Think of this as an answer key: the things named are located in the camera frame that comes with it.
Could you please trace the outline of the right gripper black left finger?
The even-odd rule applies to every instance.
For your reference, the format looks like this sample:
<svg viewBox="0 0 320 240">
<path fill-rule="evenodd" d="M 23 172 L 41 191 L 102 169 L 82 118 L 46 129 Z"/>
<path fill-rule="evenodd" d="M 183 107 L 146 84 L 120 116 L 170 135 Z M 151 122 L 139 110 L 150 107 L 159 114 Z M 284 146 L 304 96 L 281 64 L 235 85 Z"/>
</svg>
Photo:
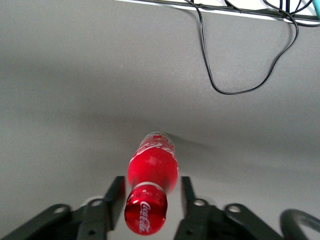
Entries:
<svg viewBox="0 0 320 240">
<path fill-rule="evenodd" d="M 106 240 L 116 228 L 125 201 L 125 177 L 117 176 L 103 197 L 96 197 L 73 210 L 54 204 L 3 240 Z"/>
</svg>

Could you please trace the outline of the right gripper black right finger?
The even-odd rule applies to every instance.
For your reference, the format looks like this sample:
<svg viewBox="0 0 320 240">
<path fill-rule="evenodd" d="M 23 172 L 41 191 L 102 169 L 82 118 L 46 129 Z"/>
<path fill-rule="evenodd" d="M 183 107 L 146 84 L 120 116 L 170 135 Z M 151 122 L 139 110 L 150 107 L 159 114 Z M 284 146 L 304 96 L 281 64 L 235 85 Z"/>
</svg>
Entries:
<svg viewBox="0 0 320 240">
<path fill-rule="evenodd" d="M 176 240 L 281 240 L 282 237 L 246 206 L 219 209 L 196 196 L 191 178 L 181 178 L 183 219 Z"/>
</svg>

